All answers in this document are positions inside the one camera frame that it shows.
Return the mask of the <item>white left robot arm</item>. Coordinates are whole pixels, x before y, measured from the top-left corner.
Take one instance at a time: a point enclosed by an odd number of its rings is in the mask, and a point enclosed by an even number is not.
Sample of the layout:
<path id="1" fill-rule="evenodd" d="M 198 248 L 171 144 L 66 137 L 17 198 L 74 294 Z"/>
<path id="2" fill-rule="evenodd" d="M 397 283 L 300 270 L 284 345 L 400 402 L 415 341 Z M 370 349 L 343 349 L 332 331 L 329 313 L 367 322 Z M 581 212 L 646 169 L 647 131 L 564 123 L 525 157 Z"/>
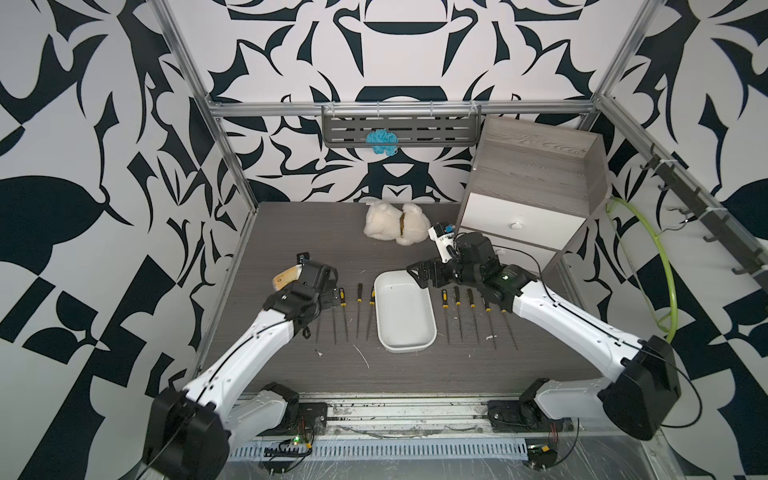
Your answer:
<path id="1" fill-rule="evenodd" d="M 259 371 L 333 304 L 336 268 L 300 254 L 298 275 L 283 280 L 253 323 L 218 360 L 182 389 L 168 387 L 152 402 L 142 464 L 168 479 L 215 479 L 230 452 L 256 435 L 289 424 L 297 394 L 271 383 L 237 401 Z"/>

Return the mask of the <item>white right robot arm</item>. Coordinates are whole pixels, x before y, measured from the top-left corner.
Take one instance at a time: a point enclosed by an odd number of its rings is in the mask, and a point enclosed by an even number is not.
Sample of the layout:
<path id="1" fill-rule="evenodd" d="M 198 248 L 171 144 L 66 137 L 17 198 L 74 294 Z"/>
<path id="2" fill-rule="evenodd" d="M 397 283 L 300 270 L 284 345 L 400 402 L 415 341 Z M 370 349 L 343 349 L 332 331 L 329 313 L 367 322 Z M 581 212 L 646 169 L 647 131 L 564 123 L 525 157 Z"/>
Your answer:
<path id="1" fill-rule="evenodd" d="M 438 257 L 407 267 L 421 288 L 449 284 L 477 290 L 499 308 L 544 329 L 592 364 L 599 377 L 557 381 L 540 378 L 519 397 L 527 421 L 605 418 L 625 434 L 648 441 L 662 428 L 681 396 L 672 346 L 610 326 L 550 290 L 515 264 L 503 264 L 489 238 L 429 228 Z"/>

